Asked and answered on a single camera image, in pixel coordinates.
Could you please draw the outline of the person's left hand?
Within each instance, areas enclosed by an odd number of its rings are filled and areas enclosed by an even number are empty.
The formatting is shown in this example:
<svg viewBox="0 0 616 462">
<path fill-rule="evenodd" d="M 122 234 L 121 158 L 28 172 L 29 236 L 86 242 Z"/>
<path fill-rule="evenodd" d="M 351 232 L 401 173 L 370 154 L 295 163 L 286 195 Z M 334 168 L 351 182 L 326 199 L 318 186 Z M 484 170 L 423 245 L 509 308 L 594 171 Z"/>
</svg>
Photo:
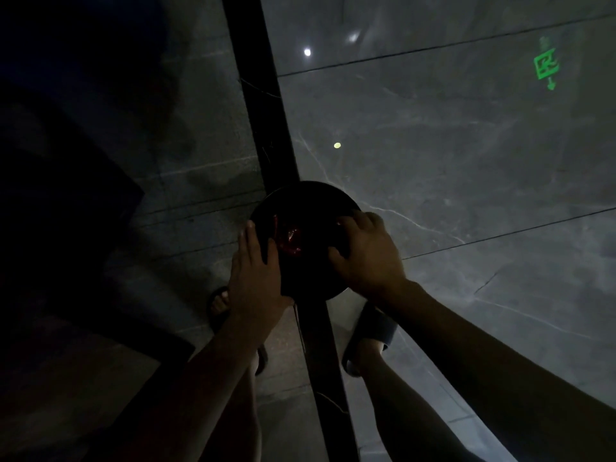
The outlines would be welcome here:
<svg viewBox="0 0 616 462">
<path fill-rule="evenodd" d="M 238 235 L 228 283 L 231 318 L 248 340 L 259 346 L 268 338 L 286 310 L 295 301 L 281 293 L 281 272 L 274 277 L 267 269 L 256 225 L 248 220 Z"/>
</svg>

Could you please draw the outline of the person's right hand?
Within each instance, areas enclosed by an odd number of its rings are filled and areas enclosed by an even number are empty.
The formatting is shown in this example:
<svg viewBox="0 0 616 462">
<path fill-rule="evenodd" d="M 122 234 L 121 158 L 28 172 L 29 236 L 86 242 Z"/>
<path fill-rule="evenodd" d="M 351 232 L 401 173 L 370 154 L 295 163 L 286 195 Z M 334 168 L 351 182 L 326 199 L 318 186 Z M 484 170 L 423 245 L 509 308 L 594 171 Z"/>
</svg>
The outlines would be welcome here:
<svg viewBox="0 0 616 462">
<path fill-rule="evenodd" d="M 348 287 L 377 304 L 394 304 L 408 285 L 402 259 L 383 219 L 372 212 L 355 210 L 337 224 L 348 241 L 353 259 L 352 277 L 341 277 Z"/>
</svg>

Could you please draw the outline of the black round bowl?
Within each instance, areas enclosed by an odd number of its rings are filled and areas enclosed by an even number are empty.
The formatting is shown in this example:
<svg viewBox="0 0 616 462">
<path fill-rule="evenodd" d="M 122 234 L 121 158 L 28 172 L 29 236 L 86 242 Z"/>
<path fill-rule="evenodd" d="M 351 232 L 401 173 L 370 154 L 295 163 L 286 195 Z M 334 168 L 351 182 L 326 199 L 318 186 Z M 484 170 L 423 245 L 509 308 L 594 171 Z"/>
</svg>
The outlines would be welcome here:
<svg viewBox="0 0 616 462">
<path fill-rule="evenodd" d="M 253 210 L 250 219 L 256 232 L 263 259 L 266 243 L 273 235 L 273 216 L 289 216 L 303 231 L 303 253 L 289 257 L 278 251 L 281 293 L 295 301 L 328 301 L 347 289 L 328 259 L 328 248 L 348 254 L 348 241 L 337 224 L 342 216 L 359 210 L 357 203 L 343 190 L 318 181 L 300 181 L 267 195 Z"/>
</svg>

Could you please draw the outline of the person's left forearm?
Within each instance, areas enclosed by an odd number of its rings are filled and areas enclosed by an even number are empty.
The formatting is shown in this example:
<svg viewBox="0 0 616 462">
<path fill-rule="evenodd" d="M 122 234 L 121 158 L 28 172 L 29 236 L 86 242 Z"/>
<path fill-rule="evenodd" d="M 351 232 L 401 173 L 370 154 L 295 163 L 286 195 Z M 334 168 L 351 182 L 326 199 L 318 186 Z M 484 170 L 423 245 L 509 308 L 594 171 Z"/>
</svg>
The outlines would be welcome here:
<svg viewBox="0 0 616 462">
<path fill-rule="evenodd" d="M 198 462 L 236 386 L 271 329 L 227 321 L 128 441 L 93 462 Z"/>
</svg>

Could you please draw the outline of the person's right forearm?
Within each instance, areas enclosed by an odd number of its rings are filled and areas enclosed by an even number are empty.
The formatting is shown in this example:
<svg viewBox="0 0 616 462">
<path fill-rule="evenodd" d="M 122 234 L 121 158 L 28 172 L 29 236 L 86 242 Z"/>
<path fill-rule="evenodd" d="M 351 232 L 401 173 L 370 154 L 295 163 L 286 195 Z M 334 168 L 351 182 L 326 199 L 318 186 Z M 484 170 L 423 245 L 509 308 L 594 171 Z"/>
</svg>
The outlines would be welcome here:
<svg viewBox="0 0 616 462">
<path fill-rule="evenodd" d="M 374 302 L 518 462 L 616 462 L 616 410 L 536 365 L 405 278 Z"/>
</svg>

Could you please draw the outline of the red food piece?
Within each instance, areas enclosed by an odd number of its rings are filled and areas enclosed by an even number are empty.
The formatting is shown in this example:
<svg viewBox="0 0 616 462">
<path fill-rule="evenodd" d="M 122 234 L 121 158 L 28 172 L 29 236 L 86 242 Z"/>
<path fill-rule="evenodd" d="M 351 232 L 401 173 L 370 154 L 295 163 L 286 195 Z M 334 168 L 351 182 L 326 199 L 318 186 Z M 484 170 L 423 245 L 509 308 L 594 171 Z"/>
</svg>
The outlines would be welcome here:
<svg viewBox="0 0 616 462">
<path fill-rule="evenodd" d="M 295 219 L 275 214 L 273 235 L 278 250 L 289 257 L 300 257 L 303 253 L 303 231 Z"/>
</svg>

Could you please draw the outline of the dark right slipper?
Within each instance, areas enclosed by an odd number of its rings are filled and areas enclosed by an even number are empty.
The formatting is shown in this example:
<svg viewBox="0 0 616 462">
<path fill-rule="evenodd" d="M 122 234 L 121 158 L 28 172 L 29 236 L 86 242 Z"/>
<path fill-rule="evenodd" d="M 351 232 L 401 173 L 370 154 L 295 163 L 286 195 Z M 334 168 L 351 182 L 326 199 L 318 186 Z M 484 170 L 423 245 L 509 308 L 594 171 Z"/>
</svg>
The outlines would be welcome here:
<svg viewBox="0 0 616 462">
<path fill-rule="evenodd" d="M 341 365 L 344 371 L 353 378 L 360 377 L 360 373 L 352 360 L 355 358 L 361 340 L 370 339 L 380 342 L 382 350 L 385 351 L 391 345 L 397 328 L 398 325 L 392 318 L 373 303 L 367 301 L 343 353 Z"/>
</svg>

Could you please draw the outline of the dark slipper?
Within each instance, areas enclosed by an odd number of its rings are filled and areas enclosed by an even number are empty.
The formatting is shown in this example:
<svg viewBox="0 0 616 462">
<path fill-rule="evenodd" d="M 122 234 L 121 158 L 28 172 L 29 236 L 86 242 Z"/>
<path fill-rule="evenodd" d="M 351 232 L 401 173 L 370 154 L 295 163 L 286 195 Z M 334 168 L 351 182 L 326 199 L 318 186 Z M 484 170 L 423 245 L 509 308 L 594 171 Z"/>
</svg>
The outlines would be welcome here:
<svg viewBox="0 0 616 462">
<path fill-rule="evenodd" d="M 382 350 L 385 351 L 391 345 L 397 328 L 398 325 L 392 318 L 373 303 L 367 301 L 343 353 L 341 365 L 344 371 L 353 378 L 360 377 L 360 373 L 352 360 L 355 358 L 361 340 L 370 339 L 380 342 Z"/>
<path fill-rule="evenodd" d="M 227 286 L 219 287 L 210 294 L 206 303 L 206 315 L 210 328 L 214 334 L 217 334 L 230 315 Z M 269 362 L 269 356 L 264 344 L 259 346 L 256 354 L 258 364 L 254 367 L 254 375 L 259 376 L 266 369 Z"/>
</svg>

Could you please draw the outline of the dark left slipper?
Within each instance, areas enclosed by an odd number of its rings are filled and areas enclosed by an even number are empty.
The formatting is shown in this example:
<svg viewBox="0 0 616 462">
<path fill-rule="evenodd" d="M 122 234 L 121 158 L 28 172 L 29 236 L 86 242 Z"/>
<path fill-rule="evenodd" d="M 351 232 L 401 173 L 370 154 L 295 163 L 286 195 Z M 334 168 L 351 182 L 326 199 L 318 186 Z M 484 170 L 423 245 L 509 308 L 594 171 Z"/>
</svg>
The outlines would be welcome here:
<svg viewBox="0 0 616 462">
<path fill-rule="evenodd" d="M 210 328 L 214 334 L 217 334 L 230 315 L 227 286 L 219 287 L 210 294 L 206 303 L 206 315 Z M 254 367 L 254 375 L 259 376 L 266 369 L 269 362 L 269 356 L 264 344 L 259 346 L 256 354 L 258 364 Z"/>
</svg>

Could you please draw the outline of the black floor threshold strip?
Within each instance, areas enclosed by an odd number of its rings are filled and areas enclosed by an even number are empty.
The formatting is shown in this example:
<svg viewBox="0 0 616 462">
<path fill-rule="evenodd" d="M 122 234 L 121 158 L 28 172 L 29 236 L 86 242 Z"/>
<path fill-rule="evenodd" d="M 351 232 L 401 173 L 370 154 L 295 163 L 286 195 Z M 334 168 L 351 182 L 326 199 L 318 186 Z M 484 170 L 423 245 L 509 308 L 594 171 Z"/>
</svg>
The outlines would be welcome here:
<svg viewBox="0 0 616 462">
<path fill-rule="evenodd" d="M 298 207 L 296 158 L 261 0 L 222 0 L 267 203 Z M 300 293 L 296 322 L 329 462 L 360 462 L 325 300 Z"/>
</svg>

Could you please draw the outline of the person's right leg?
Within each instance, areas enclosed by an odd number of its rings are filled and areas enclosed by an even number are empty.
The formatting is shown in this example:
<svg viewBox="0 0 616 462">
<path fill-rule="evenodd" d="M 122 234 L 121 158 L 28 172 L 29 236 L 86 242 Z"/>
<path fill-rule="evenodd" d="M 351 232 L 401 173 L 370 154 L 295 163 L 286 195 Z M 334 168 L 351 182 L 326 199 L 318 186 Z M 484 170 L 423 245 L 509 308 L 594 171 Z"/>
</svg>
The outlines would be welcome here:
<svg viewBox="0 0 616 462">
<path fill-rule="evenodd" d="M 382 357 L 384 344 L 361 339 L 350 363 L 372 401 L 376 427 L 392 462 L 483 462 Z"/>
</svg>

